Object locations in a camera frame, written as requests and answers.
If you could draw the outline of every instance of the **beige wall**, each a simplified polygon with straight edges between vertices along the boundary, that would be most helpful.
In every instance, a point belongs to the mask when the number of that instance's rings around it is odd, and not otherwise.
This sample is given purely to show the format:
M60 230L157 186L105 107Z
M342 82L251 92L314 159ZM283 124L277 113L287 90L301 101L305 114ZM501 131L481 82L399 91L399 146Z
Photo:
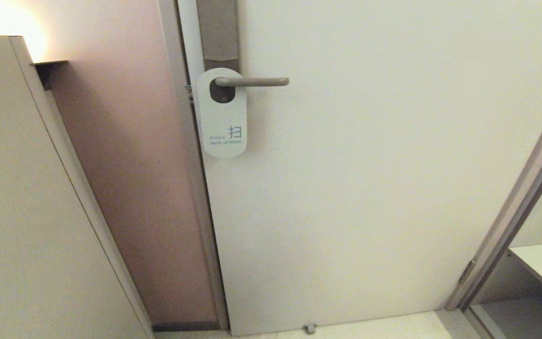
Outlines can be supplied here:
M217 321L157 2L0 1L0 34L14 8L35 61L71 61L52 89L152 322Z

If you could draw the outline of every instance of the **lever handle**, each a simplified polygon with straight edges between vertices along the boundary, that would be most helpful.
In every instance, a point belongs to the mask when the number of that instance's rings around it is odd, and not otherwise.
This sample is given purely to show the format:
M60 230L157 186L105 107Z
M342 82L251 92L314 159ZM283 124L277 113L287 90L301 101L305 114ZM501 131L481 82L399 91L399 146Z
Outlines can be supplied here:
M290 78L217 78L215 84L221 87L271 87L286 86Z

